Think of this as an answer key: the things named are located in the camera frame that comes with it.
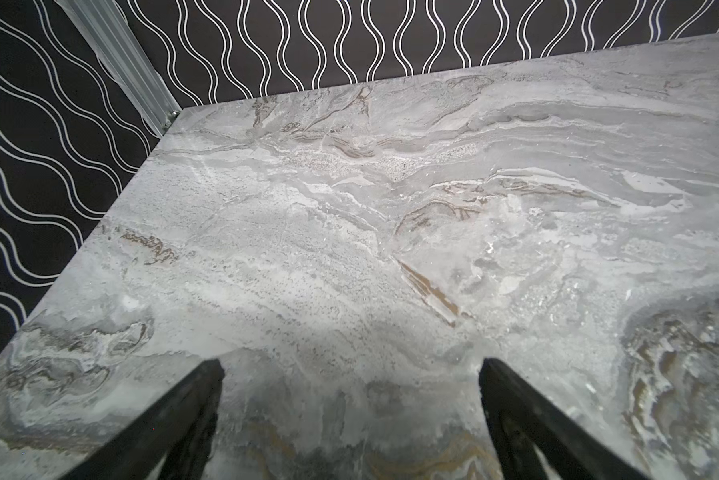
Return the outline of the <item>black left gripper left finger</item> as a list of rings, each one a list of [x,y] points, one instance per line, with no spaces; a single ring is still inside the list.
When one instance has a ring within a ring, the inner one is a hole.
[[[98,448],[65,479],[199,479],[217,428],[224,369],[217,359],[198,364],[127,428]]]

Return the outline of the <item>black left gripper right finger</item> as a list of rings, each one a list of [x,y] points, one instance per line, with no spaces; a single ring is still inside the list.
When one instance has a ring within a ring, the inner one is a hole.
[[[537,453],[563,479],[643,479],[505,362],[485,358],[481,406],[505,479],[547,479]]]

